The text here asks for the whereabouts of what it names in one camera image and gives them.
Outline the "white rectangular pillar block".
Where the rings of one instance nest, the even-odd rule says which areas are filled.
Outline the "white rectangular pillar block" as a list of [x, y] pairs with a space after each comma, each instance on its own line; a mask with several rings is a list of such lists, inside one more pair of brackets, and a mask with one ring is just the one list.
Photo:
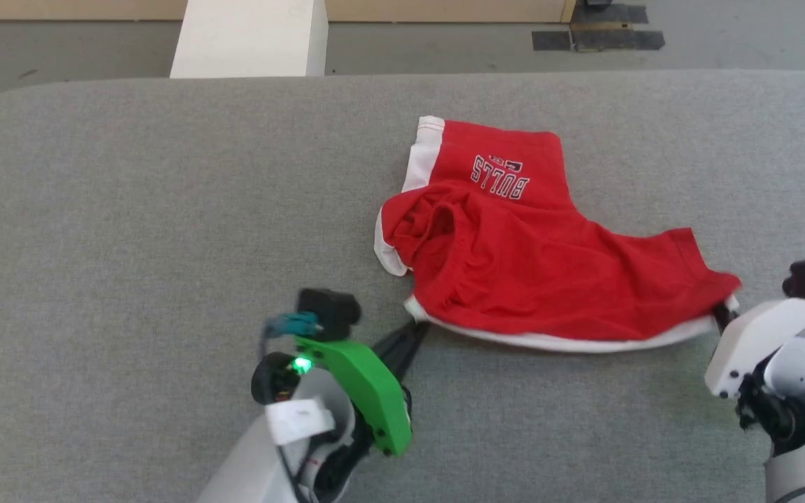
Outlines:
[[325, 0], [188, 0], [172, 79], [323, 76]]

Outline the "red Bulls basketball shorts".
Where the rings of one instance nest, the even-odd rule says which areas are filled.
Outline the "red Bulls basketball shorts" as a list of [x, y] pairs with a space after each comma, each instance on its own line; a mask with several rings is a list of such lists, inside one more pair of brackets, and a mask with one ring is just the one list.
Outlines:
[[374, 252], [389, 274], [412, 275], [405, 309], [418, 321], [541, 351], [691, 340], [741, 288], [707, 266], [689, 227], [622, 235], [581, 214], [558, 135], [432, 115], [378, 210]]

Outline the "black floor mat patches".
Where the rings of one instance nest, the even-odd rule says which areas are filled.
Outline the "black floor mat patches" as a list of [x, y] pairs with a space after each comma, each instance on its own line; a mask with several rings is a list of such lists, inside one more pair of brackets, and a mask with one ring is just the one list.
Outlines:
[[649, 24], [644, 4], [573, 0], [569, 12], [570, 21], [564, 31], [531, 32], [534, 51], [658, 51], [665, 46], [661, 31], [640, 29]]

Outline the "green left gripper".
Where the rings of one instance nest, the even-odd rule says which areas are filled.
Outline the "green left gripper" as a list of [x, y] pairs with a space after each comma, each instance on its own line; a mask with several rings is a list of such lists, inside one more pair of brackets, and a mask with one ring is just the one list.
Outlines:
[[297, 335], [300, 352], [321, 364], [348, 395], [376, 447], [392, 456], [405, 454], [413, 430], [403, 380], [421, 349], [431, 322], [409, 319], [373, 346], [351, 340], [322, 342]]

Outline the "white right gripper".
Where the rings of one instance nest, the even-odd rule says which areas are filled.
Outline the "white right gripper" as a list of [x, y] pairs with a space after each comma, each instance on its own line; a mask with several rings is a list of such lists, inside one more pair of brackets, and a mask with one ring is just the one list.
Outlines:
[[704, 374], [720, 398], [737, 398], [740, 380], [758, 363], [805, 329], [805, 299], [767, 300], [734, 319], [728, 306], [713, 307], [721, 335]]

